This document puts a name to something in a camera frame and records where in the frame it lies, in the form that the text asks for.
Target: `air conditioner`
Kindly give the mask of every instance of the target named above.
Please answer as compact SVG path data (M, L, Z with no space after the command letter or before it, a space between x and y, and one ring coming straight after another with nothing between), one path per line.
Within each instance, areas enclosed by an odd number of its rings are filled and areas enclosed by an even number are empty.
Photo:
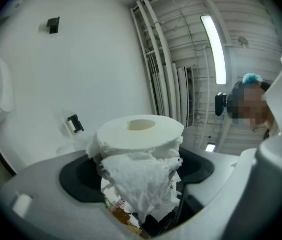
M185 127L193 125L194 122L194 78L191 67L180 67L177 69L178 85L180 91L181 121Z

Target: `blue hair accessory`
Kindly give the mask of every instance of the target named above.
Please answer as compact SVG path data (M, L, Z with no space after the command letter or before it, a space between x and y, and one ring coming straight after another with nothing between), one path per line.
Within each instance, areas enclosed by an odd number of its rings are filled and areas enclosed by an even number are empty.
M242 83L254 83L256 81L262 82L262 78L258 74L247 73L244 75Z

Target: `black hair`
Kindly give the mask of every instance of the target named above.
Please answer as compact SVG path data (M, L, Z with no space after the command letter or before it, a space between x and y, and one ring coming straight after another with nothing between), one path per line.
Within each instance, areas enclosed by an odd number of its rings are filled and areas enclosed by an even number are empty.
M237 82L229 96L227 97L226 102L226 110L228 115L232 119L238 119L239 118L239 101L242 101L244 99L244 89L250 88L251 83L243 83L242 81ZM265 92L270 88L271 84L267 82L261 82L260 88L264 90Z

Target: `toilet paper roll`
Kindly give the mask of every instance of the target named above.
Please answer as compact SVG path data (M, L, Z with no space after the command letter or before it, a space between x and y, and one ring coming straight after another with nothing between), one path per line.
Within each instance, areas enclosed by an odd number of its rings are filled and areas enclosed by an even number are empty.
M184 126L161 115L121 117L101 126L86 149L89 157L100 153L103 158L133 152L148 152L159 158L179 156Z

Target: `fluorescent light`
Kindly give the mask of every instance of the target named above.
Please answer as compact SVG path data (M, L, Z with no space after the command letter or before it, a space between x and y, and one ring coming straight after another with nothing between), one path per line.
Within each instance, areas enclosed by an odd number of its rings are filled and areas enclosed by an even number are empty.
M201 16L201 20L205 27L212 48L215 66L215 82L217 85L225 85L226 68L219 34L217 33L216 27L210 15Z
M214 149L215 149L215 144L214 143L208 143L205 151L213 152Z

